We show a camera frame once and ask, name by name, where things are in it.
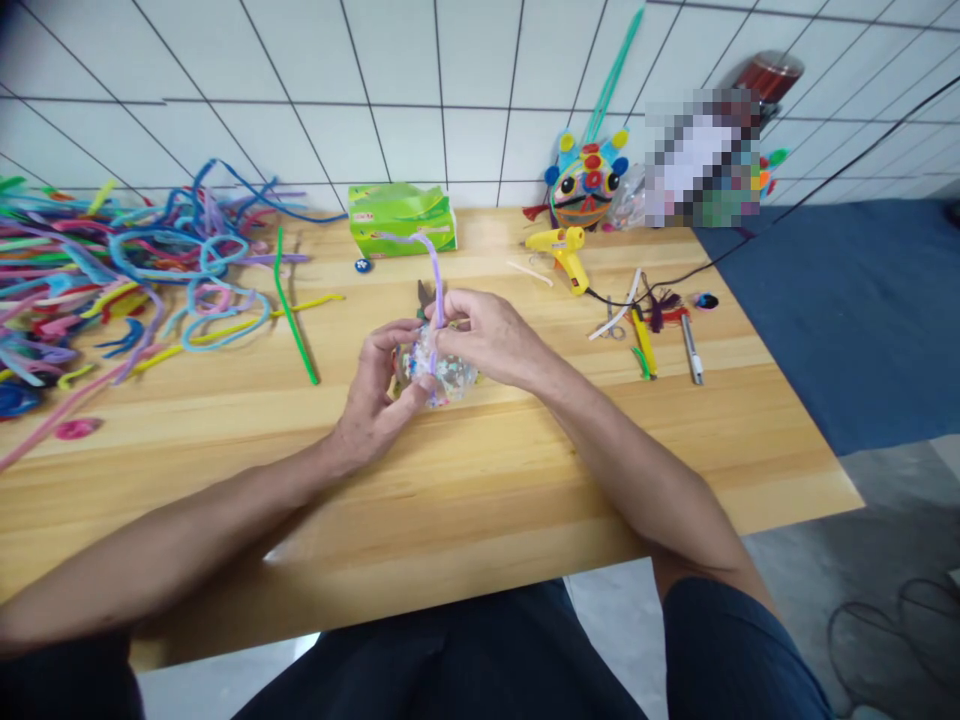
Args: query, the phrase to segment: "blue floor mat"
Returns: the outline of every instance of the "blue floor mat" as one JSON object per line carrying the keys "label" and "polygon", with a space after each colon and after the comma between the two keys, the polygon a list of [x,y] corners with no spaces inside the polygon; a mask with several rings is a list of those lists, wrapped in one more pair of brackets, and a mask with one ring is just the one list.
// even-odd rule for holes
{"label": "blue floor mat", "polygon": [[[742,240],[696,232],[711,258]],[[960,432],[960,230],[942,202],[803,207],[718,268],[837,455]]]}

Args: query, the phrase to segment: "yellow glue gun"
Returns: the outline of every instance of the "yellow glue gun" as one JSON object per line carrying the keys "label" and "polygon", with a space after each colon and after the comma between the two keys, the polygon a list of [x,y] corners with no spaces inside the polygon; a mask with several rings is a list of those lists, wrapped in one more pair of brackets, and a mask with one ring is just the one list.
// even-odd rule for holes
{"label": "yellow glue gun", "polygon": [[577,257],[577,250],[583,247],[583,241],[583,228],[557,228],[531,235],[524,247],[553,255],[570,278],[570,291],[574,295],[583,295],[590,286],[587,272]]}

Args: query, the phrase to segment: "gray floor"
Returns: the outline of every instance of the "gray floor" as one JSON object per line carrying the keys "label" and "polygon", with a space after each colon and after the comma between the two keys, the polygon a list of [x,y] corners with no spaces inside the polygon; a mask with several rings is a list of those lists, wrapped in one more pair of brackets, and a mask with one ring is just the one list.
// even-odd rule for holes
{"label": "gray floor", "polygon": [[[960,436],[842,463],[864,510],[754,535],[750,552],[839,715],[960,717],[960,604],[948,576],[960,568]],[[663,629],[649,562],[571,576],[567,587],[597,651],[651,720],[665,720]],[[229,718],[311,643],[142,674],[147,717]]]}

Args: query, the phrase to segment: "black cable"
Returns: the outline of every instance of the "black cable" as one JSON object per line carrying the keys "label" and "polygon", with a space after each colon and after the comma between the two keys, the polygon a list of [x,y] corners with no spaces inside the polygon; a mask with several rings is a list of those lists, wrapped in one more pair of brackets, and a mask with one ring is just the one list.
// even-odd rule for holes
{"label": "black cable", "polygon": [[683,282],[684,280],[688,280],[689,278],[693,277],[694,275],[696,275],[696,274],[699,273],[699,272],[703,272],[704,270],[709,270],[710,268],[712,268],[714,265],[716,265],[716,264],[717,264],[718,262],[720,262],[721,260],[724,260],[724,259],[730,257],[731,255],[733,255],[733,253],[737,252],[737,250],[739,250],[740,248],[744,247],[744,246],[745,246],[747,243],[749,243],[751,240],[754,240],[754,239],[758,238],[760,235],[762,235],[763,233],[765,233],[767,230],[769,230],[770,228],[772,228],[774,225],[776,225],[778,222],[780,222],[780,221],[783,220],[784,218],[789,217],[790,214],[793,213],[794,210],[796,210],[797,208],[799,208],[800,206],[802,206],[804,203],[807,202],[807,200],[809,200],[810,198],[812,198],[812,197],[813,197],[814,195],[816,195],[818,192],[820,192],[821,190],[823,190],[823,188],[825,188],[827,185],[829,185],[829,184],[832,183],[834,180],[836,180],[838,177],[840,177],[840,175],[842,175],[843,173],[845,173],[845,172],[846,172],[847,170],[849,170],[851,167],[853,167],[853,166],[856,165],[858,162],[860,162],[861,160],[863,160],[864,157],[866,157],[866,156],[869,155],[871,152],[873,152],[873,150],[874,150],[880,143],[882,143],[884,140],[886,140],[888,137],[890,137],[890,135],[893,134],[894,132],[896,132],[896,130],[897,130],[901,125],[903,125],[907,120],[909,120],[911,115],[913,115],[913,114],[916,113],[917,111],[921,110],[921,109],[922,109],[925,105],[927,105],[928,103],[936,100],[938,97],[940,97],[943,93],[945,93],[947,90],[949,90],[950,88],[952,88],[952,87],[953,87],[954,85],[956,85],[958,82],[960,82],[960,75],[958,75],[957,77],[955,77],[953,80],[951,80],[950,82],[948,82],[946,85],[944,85],[942,88],[940,88],[939,90],[937,90],[937,91],[936,91],[935,93],[933,93],[932,95],[928,95],[925,100],[921,101],[918,105],[914,106],[914,108],[913,108],[912,110],[910,110],[910,112],[908,112],[906,115],[904,115],[902,118],[900,118],[900,119],[893,125],[893,127],[891,127],[889,130],[887,130],[883,135],[881,135],[872,145],[870,145],[870,147],[868,147],[868,148],[867,148],[866,150],[864,150],[862,153],[860,153],[859,155],[857,155],[853,160],[851,160],[851,161],[848,162],[846,165],[844,165],[842,168],[840,168],[839,170],[837,170],[833,175],[831,175],[830,177],[828,177],[828,178],[827,178],[826,180],[824,180],[822,183],[820,183],[819,185],[817,185],[817,187],[815,187],[813,190],[811,190],[809,193],[807,193],[807,194],[806,194],[803,198],[801,198],[797,203],[795,203],[794,205],[792,205],[792,206],[790,207],[790,209],[787,210],[785,213],[783,213],[783,214],[780,215],[779,217],[774,218],[766,227],[764,227],[763,229],[757,231],[756,233],[751,232],[750,230],[747,230],[746,228],[739,228],[739,229],[741,230],[741,233],[742,233],[743,236],[744,236],[744,237],[743,237],[743,240],[741,240],[739,243],[737,243],[737,244],[734,245],[732,248],[730,248],[729,250],[727,250],[725,253],[723,253],[722,255],[720,255],[720,257],[718,257],[716,260],[711,260],[711,261],[708,262],[706,265],[701,265],[700,267],[691,270],[690,272],[688,272],[688,273],[687,273],[686,275],[684,275],[683,277],[676,278],[675,280],[664,280],[663,282],[654,283],[653,285],[651,285],[651,286],[647,289],[647,292],[644,293],[643,295],[641,295],[637,300],[631,300],[630,302],[627,302],[627,303],[615,303],[615,302],[609,301],[609,300],[607,300],[606,298],[604,298],[603,296],[601,296],[601,295],[599,295],[598,293],[594,292],[594,290],[593,290],[592,288],[590,288],[590,287],[587,288],[587,294],[592,295],[592,296],[595,297],[597,300],[599,300],[600,302],[606,303],[607,305],[612,305],[612,306],[614,306],[614,307],[635,307],[635,308],[637,309],[637,311],[642,312],[642,311],[640,310],[640,303],[643,302],[644,300],[646,300],[648,297],[650,297],[650,296],[653,294],[653,291],[656,290],[658,287],[664,287],[665,285],[675,285],[676,283]]}
{"label": "black cable", "polygon": [[[909,588],[913,585],[927,585],[933,588],[936,588],[942,592],[946,597],[950,598],[954,603],[957,603],[958,612],[956,613],[946,613],[940,608],[935,608],[931,605],[926,605],[925,603],[918,602],[912,598],[907,597],[906,593]],[[881,630],[883,632],[889,633],[895,637],[900,638],[907,645],[910,650],[910,653],[913,655],[914,660],[920,666],[920,669],[923,670],[924,675],[933,682],[940,690],[942,690],[947,695],[950,695],[954,698],[960,698],[957,689],[953,684],[940,677],[933,668],[930,667],[927,662],[924,653],[917,647],[916,642],[910,633],[907,631],[905,623],[905,613],[904,606],[907,603],[917,605],[918,607],[925,608],[931,612],[938,613],[944,617],[950,618],[951,620],[960,622],[960,598],[958,598],[956,591],[950,588],[943,587],[939,583],[935,583],[932,580],[927,580],[926,578],[913,578],[907,580],[897,589],[897,618],[896,620],[891,619],[885,612],[879,608],[868,605],[867,603],[862,602],[845,602],[838,607],[836,607],[832,613],[830,613],[830,618],[827,620],[827,655],[830,659],[830,666],[833,668],[833,673],[837,678],[837,682],[840,684],[840,687],[843,688],[843,691],[847,694],[847,697],[850,700],[850,711],[844,715],[838,715],[840,718],[849,718],[853,715],[853,712],[861,706],[868,706],[880,710],[885,715],[890,718],[896,718],[896,714],[890,712],[888,708],[883,707],[878,704],[873,698],[868,698],[863,696],[860,692],[855,690],[850,686],[850,683],[844,678],[843,674],[840,672],[840,667],[837,662],[834,651],[834,626],[836,625],[837,620],[844,613],[855,617],[857,620],[870,625],[871,627]],[[886,626],[880,625],[873,620],[867,618],[863,612],[857,611],[866,611],[874,614],[878,618],[882,618],[886,623]]]}

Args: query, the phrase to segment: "white tiled wall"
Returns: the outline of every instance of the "white tiled wall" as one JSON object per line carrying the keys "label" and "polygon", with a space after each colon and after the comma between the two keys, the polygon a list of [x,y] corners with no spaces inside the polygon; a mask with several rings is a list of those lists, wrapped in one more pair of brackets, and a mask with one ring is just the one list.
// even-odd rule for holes
{"label": "white tiled wall", "polygon": [[[560,130],[586,125],[638,0],[23,0],[0,38],[0,173],[150,197],[212,156],[319,209],[350,184],[441,184],[459,207],[540,202]],[[606,131],[729,84],[753,53],[806,73],[761,150],[794,202],[960,75],[960,0],[661,0]],[[924,197],[960,177],[960,85],[812,202]],[[222,176],[220,182],[226,182]]]}

